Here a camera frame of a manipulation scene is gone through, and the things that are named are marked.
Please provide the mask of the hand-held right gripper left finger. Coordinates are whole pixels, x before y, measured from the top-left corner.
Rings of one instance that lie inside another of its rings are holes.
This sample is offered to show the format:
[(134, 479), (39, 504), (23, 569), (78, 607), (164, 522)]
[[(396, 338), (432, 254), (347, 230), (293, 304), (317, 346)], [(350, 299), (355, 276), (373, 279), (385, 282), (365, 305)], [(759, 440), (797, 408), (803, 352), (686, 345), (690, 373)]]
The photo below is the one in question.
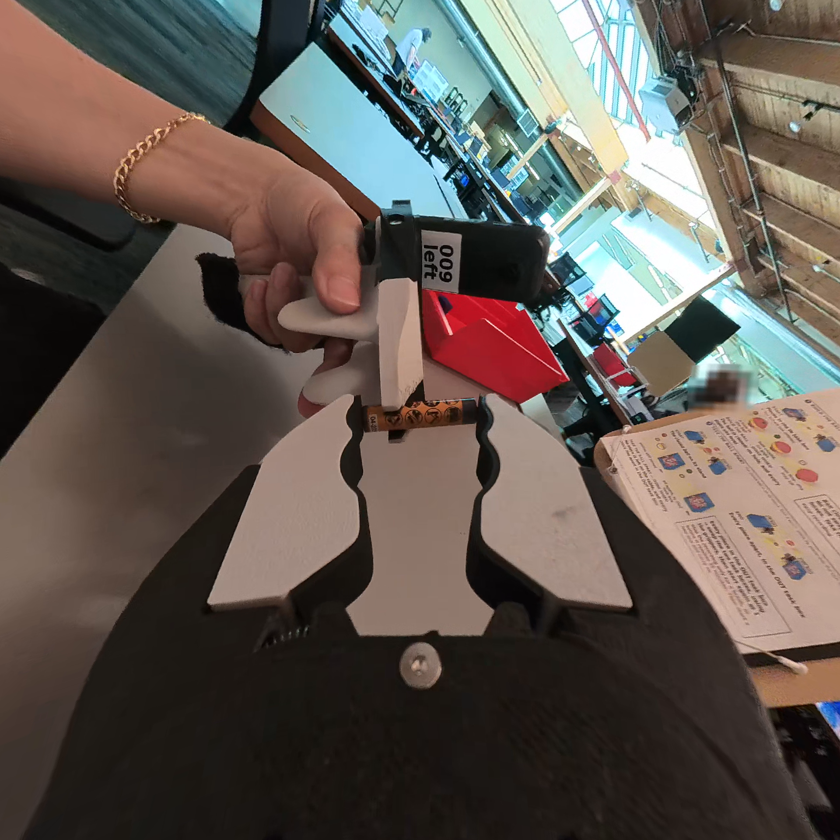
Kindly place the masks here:
[(277, 606), (296, 617), (355, 602), (371, 582), (362, 402), (342, 395), (283, 437), (260, 463), (207, 605)]

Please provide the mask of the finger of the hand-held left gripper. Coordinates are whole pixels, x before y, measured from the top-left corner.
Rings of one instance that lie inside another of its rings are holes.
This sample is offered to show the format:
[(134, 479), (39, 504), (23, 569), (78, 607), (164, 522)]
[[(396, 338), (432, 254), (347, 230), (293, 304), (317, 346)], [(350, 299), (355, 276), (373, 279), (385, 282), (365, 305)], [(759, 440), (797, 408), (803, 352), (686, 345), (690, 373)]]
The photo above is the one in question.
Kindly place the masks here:
[(421, 306), (410, 278), (383, 280), (377, 291), (381, 404), (395, 411), (424, 379)]

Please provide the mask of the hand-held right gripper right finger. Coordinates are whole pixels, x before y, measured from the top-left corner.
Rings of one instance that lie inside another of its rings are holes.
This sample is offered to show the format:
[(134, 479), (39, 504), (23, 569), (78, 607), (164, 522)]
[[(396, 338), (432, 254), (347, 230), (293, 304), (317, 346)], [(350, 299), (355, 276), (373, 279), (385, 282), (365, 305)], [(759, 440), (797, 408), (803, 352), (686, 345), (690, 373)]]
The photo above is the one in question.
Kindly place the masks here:
[(496, 394), (479, 402), (480, 490), (466, 553), (469, 585), (492, 608), (529, 617), (561, 607), (633, 607), (581, 469), (567, 447)]

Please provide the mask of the orange and black battery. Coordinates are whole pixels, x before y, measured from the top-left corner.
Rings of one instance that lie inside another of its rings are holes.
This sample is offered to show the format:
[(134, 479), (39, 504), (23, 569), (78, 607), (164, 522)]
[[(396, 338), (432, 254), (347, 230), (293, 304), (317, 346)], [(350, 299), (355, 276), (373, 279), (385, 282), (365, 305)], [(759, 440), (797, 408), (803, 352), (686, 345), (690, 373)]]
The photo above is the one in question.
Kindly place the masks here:
[(365, 406), (366, 433), (407, 433), (414, 429), (431, 429), (475, 424), (480, 405), (476, 400), (414, 401), (400, 408)]

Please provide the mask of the red plastic bin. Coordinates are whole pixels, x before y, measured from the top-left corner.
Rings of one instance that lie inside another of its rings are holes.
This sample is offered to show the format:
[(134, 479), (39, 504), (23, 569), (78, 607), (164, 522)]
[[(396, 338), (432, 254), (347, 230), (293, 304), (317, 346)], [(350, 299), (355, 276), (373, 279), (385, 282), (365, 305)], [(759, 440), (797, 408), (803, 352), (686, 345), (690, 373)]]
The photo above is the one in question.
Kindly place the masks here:
[[(435, 292), (453, 304), (448, 319)], [(570, 381), (528, 311), (515, 302), (424, 290), (422, 325), (432, 360), (515, 403)]]

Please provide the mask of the person's left hand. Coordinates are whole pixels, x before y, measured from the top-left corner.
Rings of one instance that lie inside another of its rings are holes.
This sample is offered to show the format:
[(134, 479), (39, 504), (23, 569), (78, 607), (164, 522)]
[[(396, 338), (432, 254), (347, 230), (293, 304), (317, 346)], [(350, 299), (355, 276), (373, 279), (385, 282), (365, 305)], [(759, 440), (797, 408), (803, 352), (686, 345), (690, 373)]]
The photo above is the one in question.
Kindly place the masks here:
[(293, 332), (279, 312), (303, 297), (311, 278), (321, 304), (333, 314), (356, 312), (361, 304), (361, 220), (326, 182), (289, 164), (236, 210), (229, 239), (240, 275), (245, 321), (263, 343), (292, 354), (323, 346), (318, 372), (350, 359), (349, 339), (324, 339)]

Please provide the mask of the white wood-edged table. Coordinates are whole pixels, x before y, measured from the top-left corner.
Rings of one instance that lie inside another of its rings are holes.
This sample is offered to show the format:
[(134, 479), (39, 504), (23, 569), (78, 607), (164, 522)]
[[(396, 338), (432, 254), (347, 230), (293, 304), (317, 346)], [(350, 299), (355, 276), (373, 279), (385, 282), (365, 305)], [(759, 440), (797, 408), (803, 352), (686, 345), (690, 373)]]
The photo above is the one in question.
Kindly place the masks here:
[(467, 219), (454, 189), (317, 45), (268, 86), (251, 121), (365, 222), (394, 200), (409, 200), (416, 214)]

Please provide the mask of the grey ceiling heater unit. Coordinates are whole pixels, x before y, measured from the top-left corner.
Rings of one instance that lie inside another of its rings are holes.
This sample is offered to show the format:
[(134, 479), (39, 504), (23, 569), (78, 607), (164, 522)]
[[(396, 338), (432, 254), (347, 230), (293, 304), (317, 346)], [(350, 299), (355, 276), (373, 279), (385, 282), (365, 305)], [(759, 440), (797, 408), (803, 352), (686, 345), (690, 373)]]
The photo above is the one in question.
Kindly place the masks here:
[(693, 114), (691, 94), (686, 94), (673, 77), (652, 77), (639, 89), (646, 121), (658, 132), (680, 134)]

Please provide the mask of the black office chair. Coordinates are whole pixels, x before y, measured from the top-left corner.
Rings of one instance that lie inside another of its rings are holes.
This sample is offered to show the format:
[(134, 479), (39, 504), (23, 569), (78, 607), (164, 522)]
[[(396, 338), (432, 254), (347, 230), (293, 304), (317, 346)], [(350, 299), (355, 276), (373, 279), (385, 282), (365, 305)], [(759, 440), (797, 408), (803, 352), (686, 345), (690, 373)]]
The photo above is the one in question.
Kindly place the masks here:
[(224, 130), (253, 138), (250, 121), (262, 93), (316, 40), (322, 31), (325, 1), (262, 1), (255, 62), (248, 87)]

